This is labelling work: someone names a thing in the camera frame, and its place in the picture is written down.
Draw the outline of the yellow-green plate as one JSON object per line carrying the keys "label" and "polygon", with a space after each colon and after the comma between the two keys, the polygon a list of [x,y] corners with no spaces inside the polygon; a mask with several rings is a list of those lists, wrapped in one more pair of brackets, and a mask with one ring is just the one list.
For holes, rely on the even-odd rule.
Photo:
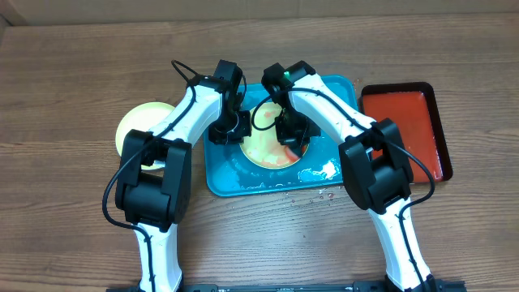
{"label": "yellow-green plate", "polygon": [[[264,128],[271,125],[281,113],[281,107],[268,102],[260,106],[256,111],[255,125]],[[254,164],[266,169],[283,169],[298,161],[290,161],[285,155],[285,146],[277,140],[275,127],[264,131],[251,128],[251,135],[245,137],[240,145],[242,152]]]}
{"label": "yellow-green plate", "polygon": [[130,110],[118,124],[115,145],[118,155],[122,155],[123,142],[130,130],[148,131],[165,119],[174,110],[173,105],[163,102],[148,102]]}

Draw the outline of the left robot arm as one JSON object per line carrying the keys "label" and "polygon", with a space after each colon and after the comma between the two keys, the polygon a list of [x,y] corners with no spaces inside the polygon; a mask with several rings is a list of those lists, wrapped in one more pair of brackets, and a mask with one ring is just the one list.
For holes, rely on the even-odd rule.
{"label": "left robot arm", "polygon": [[135,291],[180,291],[178,223],[191,196],[192,149],[203,134],[214,144],[240,144],[251,134],[251,115],[241,109],[247,85],[242,69],[221,60],[212,75],[186,80],[184,98],[147,131],[129,130],[118,171],[104,194],[115,194],[125,215],[111,224],[133,230],[142,278]]}

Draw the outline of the red sponge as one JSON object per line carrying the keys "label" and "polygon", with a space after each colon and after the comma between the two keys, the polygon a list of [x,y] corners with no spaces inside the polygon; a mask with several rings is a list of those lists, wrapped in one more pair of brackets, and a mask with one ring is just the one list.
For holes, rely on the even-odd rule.
{"label": "red sponge", "polygon": [[298,161],[307,151],[307,146],[303,145],[301,148],[292,149],[289,146],[285,146],[285,155],[290,161]]}

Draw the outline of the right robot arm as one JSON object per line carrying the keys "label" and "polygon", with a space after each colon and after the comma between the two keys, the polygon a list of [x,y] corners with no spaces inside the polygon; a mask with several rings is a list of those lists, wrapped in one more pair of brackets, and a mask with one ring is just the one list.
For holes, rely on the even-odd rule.
{"label": "right robot arm", "polygon": [[277,140],[294,154],[312,136],[325,132],[338,147],[342,181],[352,201],[369,212],[386,260],[391,291],[435,291],[435,278],[419,250],[410,209],[413,164],[392,120],[368,117],[338,97],[304,61],[264,69],[261,84],[281,107],[275,119]]}

